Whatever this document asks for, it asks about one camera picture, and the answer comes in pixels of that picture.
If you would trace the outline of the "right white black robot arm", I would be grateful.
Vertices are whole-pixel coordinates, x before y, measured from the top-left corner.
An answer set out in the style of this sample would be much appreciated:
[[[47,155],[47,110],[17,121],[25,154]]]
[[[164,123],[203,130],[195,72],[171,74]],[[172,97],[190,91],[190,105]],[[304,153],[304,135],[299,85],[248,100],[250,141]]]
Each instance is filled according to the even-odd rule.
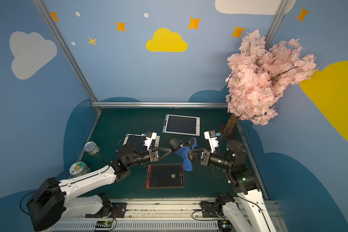
[[[235,229],[237,232],[275,232],[276,228],[265,206],[261,186],[254,173],[246,166],[247,152],[243,143],[237,140],[228,141],[224,156],[206,149],[202,149],[200,153],[202,166],[213,165],[224,170],[225,178],[247,214],[245,218],[234,197],[226,193],[218,195],[214,203],[200,203],[203,217],[223,219],[221,231]]]

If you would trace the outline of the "pink cherry blossom tree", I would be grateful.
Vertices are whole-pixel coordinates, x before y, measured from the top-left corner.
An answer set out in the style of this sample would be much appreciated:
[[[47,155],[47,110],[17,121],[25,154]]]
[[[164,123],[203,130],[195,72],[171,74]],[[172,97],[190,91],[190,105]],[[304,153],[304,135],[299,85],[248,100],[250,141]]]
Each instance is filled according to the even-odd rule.
[[[275,104],[287,87],[310,79],[317,71],[316,56],[301,56],[299,39],[281,41],[270,49],[265,44],[258,30],[248,32],[240,52],[227,59],[231,73],[225,80],[228,113],[262,126],[278,115]]]

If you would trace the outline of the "silver tin can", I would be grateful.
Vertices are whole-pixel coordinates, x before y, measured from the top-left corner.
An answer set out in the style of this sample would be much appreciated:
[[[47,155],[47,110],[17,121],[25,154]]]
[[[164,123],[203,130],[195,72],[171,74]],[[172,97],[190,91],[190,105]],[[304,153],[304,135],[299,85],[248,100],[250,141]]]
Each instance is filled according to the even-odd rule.
[[[89,141],[84,145],[84,151],[93,156],[99,153],[100,148],[94,141]]]

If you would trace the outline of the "right small circuit board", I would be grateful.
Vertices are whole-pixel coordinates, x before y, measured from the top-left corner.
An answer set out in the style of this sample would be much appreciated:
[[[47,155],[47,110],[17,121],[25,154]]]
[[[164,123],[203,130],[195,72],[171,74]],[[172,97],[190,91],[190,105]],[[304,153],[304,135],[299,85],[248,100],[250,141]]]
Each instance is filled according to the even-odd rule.
[[[218,231],[219,232],[231,232],[233,229],[233,226],[231,225],[231,223],[227,220],[218,220],[217,221],[217,225],[218,225]]]

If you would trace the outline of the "left small circuit board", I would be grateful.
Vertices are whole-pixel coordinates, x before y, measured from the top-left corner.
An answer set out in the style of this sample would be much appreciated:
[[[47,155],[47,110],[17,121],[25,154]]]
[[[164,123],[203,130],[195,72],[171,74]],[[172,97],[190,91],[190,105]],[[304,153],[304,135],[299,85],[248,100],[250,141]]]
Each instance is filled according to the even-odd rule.
[[[109,232],[112,229],[113,225],[111,223],[111,221],[107,220],[99,220],[96,222],[95,226],[94,226],[94,231],[95,232]]]

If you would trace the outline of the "red frame drawing tablet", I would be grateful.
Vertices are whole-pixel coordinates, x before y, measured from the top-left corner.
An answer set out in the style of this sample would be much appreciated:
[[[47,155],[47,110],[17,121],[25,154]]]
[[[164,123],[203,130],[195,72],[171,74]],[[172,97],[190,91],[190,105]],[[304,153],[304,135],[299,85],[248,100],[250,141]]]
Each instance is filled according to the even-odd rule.
[[[150,164],[148,166],[147,189],[183,188],[184,169],[182,164]]]

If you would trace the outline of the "white frame drawing tablet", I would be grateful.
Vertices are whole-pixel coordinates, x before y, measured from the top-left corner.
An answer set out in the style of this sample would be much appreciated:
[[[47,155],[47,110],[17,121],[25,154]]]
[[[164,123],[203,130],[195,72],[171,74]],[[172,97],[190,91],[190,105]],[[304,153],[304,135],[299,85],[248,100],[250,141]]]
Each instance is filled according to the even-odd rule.
[[[128,144],[134,146],[135,152],[139,155],[146,155],[149,153],[149,150],[144,146],[145,141],[144,134],[126,134],[124,138],[123,145]],[[156,140],[152,141],[151,148],[158,147],[160,142],[160,136],[157,135]]]

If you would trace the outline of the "blue wiping cloth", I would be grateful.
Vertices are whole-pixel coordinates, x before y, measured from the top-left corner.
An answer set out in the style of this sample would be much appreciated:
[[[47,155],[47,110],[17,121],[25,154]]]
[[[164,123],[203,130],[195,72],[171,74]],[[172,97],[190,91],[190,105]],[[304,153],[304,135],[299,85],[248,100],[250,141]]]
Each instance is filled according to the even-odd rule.
[[[173,138],[170,140],[172,151],[183,159],[183,169],[187,172],[193,170],[192,161],[189,158],[189,151],[197,148],[197,140],[195,137],[190,138],[187,142]]]

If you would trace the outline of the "white blue drawing tablet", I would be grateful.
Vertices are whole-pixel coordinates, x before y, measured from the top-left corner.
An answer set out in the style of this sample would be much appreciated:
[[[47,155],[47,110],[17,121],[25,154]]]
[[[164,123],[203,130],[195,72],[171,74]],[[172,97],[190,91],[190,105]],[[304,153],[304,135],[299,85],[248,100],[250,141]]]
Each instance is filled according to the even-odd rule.
[[[200,118],[167,114],[162,132],[200,136]]]

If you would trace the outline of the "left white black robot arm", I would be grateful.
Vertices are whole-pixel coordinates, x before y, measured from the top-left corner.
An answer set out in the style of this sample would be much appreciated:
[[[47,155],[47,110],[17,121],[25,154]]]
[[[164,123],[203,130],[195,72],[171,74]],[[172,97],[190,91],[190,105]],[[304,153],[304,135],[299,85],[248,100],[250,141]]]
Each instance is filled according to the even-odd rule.
[[[52,177],[42,183],[26,203],[33,229],[36,232],[50,228],[66,216],[73,199],[96,188],[114,184],[131,174],[131,167],[147,162],[160,161],[161,148],[148,149],[138,154],[134,146],[125,144],[117,158],[108,165],[80,177],[58,181]]]

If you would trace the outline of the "dark square tree base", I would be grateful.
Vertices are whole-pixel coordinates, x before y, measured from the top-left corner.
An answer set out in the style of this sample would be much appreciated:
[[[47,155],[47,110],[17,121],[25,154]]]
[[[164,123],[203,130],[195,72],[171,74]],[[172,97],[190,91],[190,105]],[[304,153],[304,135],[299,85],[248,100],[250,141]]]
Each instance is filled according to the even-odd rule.
[[[227,126],[226,123],[220,123],[217,132],[220,133],[219,140],[235,140],[237,136],[237,127],[235,124]]]

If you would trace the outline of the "small circuit board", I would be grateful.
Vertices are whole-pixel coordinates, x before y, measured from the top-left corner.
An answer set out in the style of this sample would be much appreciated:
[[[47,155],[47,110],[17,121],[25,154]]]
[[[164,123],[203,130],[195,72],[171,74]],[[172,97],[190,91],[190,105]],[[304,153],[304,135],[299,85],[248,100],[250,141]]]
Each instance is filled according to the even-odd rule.
[[[218,231],[219,232],[231,232],[233,229],[233,226],[231,225],[231,223],[227,220],[218,220],[217,221],[217,225],[218,225]]]
[[[99,220],[96,222],[95,226],[94,226],[94,231],[95,232],[109,232],[112,229],[113,225],[111,223],[111,221],[107,220]]]

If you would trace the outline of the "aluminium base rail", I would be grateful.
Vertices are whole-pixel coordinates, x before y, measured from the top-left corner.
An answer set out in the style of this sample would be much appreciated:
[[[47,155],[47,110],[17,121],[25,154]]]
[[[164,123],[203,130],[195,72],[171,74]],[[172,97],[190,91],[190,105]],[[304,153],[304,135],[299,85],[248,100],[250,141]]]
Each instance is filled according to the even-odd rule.
[[[197,231],[218,232],[219,217],[203,217],[200,203],[214,203],[216,198],[148,198],[148,199],[109,199],[112,203],[126,203],[123,218],[86,218],[85,214],[94,214],[102,206],[97,196],[76,198],[68,203],[70,212],[57,223],[40,232],[94,232],[97,221],[111,221],[113,227],[109,232],[128,231],[163,231],[181,232]],[[246,211],[238,197],[241,213],[247,218]],[[287,231],[286,223],[274,201],[264,201],[268,214],[273,221],[276,232]]]

